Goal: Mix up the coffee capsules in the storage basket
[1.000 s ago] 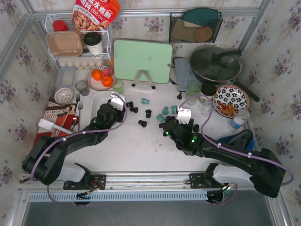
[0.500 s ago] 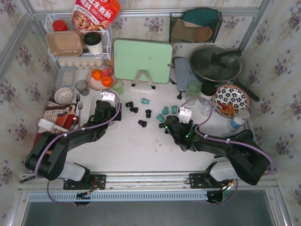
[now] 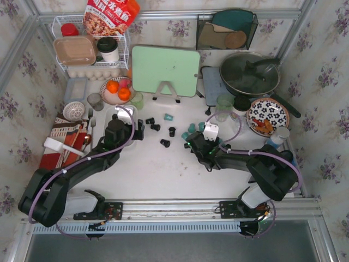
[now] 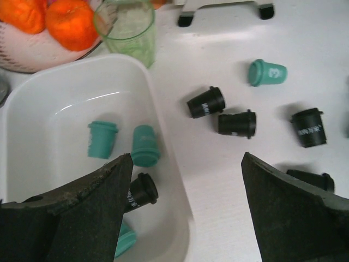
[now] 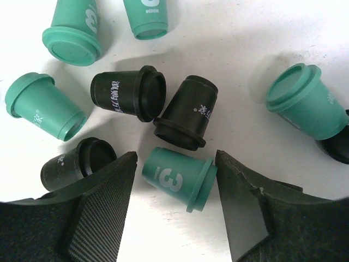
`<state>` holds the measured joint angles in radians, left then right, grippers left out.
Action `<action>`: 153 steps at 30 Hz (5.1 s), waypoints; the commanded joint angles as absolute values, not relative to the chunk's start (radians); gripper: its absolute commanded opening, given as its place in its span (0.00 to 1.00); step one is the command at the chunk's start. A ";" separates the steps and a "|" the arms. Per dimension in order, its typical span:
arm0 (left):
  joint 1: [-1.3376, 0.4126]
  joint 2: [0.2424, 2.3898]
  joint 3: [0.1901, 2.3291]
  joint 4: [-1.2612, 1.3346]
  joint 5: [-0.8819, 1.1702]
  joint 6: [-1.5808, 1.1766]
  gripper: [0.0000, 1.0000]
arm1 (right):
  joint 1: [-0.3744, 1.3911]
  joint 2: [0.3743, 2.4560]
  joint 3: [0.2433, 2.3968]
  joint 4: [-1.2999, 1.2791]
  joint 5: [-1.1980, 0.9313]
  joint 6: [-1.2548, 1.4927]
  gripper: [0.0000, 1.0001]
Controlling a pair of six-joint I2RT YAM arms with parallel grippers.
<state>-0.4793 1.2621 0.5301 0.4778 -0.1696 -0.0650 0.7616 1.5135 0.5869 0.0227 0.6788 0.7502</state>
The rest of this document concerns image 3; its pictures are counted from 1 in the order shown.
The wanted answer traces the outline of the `white storage basket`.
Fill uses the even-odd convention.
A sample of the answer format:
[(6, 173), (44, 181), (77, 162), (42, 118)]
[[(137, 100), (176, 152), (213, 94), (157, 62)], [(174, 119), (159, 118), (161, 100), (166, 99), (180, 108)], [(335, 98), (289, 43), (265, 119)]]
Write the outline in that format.
[(137, 109), (130, 105), (116, 105), (107, 110), (104, 144), (108, 150), (133, 143), (137, 130)]

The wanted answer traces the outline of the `blue grey cloth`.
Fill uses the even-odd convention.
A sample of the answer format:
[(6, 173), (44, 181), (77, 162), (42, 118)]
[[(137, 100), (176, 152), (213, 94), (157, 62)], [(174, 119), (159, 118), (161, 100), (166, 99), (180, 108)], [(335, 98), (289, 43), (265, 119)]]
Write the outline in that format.
[(294, 155), (292, 152), (288, 152), (287, 153), (287, 160), (293, 165), (293, 166), (297, 166), (296, 160), (294, 158)]

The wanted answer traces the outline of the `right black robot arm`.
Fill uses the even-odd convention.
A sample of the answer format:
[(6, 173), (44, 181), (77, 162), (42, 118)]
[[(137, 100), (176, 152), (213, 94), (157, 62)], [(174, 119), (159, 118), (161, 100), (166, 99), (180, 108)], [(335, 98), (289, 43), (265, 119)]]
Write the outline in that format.
[(218, 128), (211, 131), (209, 123), (204, 131), (196, 131), (186, 139), (185, 147), (191, 149), (207, 171), (234, 169), (248, 171), (253, 185), (239, 197), (248, 208), (256, 208), (268, 200), (282, 201), (286, 194), (296, 191), (303, 179), (299, 170), (271, 145), (256, 150), (233, 150), (226, 140), (219, 141)]

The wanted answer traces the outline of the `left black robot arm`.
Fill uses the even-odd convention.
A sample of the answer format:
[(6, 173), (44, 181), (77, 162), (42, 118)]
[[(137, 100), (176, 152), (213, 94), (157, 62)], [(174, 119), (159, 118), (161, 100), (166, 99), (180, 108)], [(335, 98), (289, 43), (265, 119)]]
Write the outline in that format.
[(123, 148), (134, 140), (143, 140), (144, 129), (144, 121), (137, 118), (137, 108), (115, 106), (104, 136), (90, 153), (65, 167), (39, 168), (34, 172), (18, 203), (19, 211), (31, 223), (53, 226), (64, 215), (68, 192), (90, 176), (112, 167)]

